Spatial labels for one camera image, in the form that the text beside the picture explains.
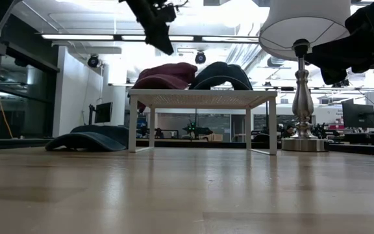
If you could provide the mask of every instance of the window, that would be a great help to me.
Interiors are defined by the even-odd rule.
[[[51,136],[48,105],[46,103],[0,92],[0,100],[14,138],[41,138]],[[0,107],[0,138],[10,138]]]
[[[158,126],[163,130],[177,130],[179,137],[187,137],[187,131],[183,128],[195,121],[195,114],[158,114]],[[230,115],[228,114],[198,114],[197,127],[208,127],[218,139],[224,142],[230,141]],[[164,131],[164,138],[171,138],[169,131]]]
[[[298,120],[297,117],[291,114],[281,114],[277,115],[277,124],[282,124],[284,127],[291,125],[295,126]],[[263,130],[266,127],[266,115],[265,114],[255,114],[253,116],[253,129]]]
[[[1,57],[0,87],[35,98],[54,98],[55,78],[42,70],[8,55]]]

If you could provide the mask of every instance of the lamp stem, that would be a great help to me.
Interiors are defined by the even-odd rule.
[[[305,59],[304,57],[298,58],[298,70],[305,70]]]
[[[309,72],[305,70],[304,55],[298,56],[298,71],[295,73],[297,92],[292,103],[292,112],[297,116],[298,123],[297,132],[292,138],[317,138],[311,133],[312,124],[309,122],[314,111],[314,104],[308,89],[308,75]]]

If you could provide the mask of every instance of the ceiling light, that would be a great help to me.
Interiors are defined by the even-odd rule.
[[[113,40],[113,35],[86,35],[86,34],[43,34],[48,40]]]
[[[122,40],[132,40],[143,42],[145,40],[144,35],[123,35]],[[194,40],[193,36],[169,36],[169,40],[176,42],[192,42]]]
[[[112,84],[109,83],[108,86],[125,86],[125,87],[132,87],[134,84]]]
[[[195,51],[197,50],[192,48],[177,48],[177,53],[194,53]]]
[[[259,43],[259,38],[256,36],[204,36],[203,41]]]
[[[145,40],[145,36],[126,35],[126,36],[122,36],[122,40],[134,40],[134,41],[143,42]]]
[[[169,40],[192,42],[194,40],[194,37],[193,36],[169,36]]]

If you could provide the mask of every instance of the person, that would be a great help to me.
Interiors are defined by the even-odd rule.
[[[291,125],[286,126],[286,130],[284,132],[283,138],[289,138],[293,135],[293,127]]]

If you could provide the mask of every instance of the glass wall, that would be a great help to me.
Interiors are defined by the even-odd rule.
[[[55,86],[55,72],[0,55],[0,138],[51,137]]]
[[[41,99],[53,99],[52,88],[56,79],[23,60],[10,56],[1,57],[0,87],[10,88],[22,94]]]
[[[178,131],[179,138],[187,137],[186,128],[195,121],[195,114],[157,114],[157,127],[161,128],[164,138],[171,138],[171,131]],[[229,114],[198,114],[197,127],[208,127],[216,136],[217,141],[230,142]]]
[[[0,92],[6,122],[15,138],[49,137],[46,122],[47,105],[24,97]],[[0,138],[10,138],[3,112],[0,107]]]
[[[282,124],[284,127],[290,125],[295,126],[297,124],[297,117],[291,114],[278,114],[277,124]],[[265,114],[254,114],[253,115],[253,129],[263,130],[266,127],[266,115]]]

